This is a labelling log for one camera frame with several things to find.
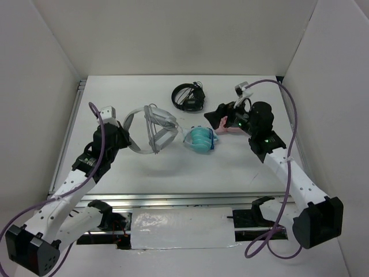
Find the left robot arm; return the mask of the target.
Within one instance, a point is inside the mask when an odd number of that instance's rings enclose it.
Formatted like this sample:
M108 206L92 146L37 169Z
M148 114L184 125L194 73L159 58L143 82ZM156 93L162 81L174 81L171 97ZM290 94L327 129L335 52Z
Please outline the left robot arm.
M120 125L99 126L93 141L48 202L23 225L11 224L7 228L9 259L37 276L45 276L56 266L61 252L83 233L95 228L123 230L127 217L113 212L112 206L101 200L91 201L76 215L71 212L111 168L118 151L129 145L129 133Z

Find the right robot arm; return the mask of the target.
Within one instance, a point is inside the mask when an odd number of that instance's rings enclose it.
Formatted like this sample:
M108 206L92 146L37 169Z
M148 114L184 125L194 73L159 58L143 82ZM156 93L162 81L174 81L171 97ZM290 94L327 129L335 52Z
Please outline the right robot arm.
M271 169L275 176L286 185L288 196L293 198L299 214L286 210L279 204L264 197L255 201L251 220L257 226L268 221L284 227L290 239L302 248L310 249L342 233L344 205L338 197L329 197L317 187L300 166L293 160L291 149L273 130L272 107L266 102L255 102L249 111L244 104L220 104L215 111L205 113L211 127L239 127L250 137L248 143L259 160Z

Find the grey white over-ear headphones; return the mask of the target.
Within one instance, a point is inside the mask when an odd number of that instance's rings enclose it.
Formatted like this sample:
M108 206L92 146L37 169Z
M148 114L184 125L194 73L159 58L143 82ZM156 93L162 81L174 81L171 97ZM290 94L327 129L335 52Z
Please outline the grey white over-ear headphones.
M129 131L134 116L140 112L144 113L150 149L141 149L131 136L131 146L129 148L138 154L158 154L162 149L170 145L178 135L179 124L171 113L151 103L137 108L127 115L123 122L125 130Z

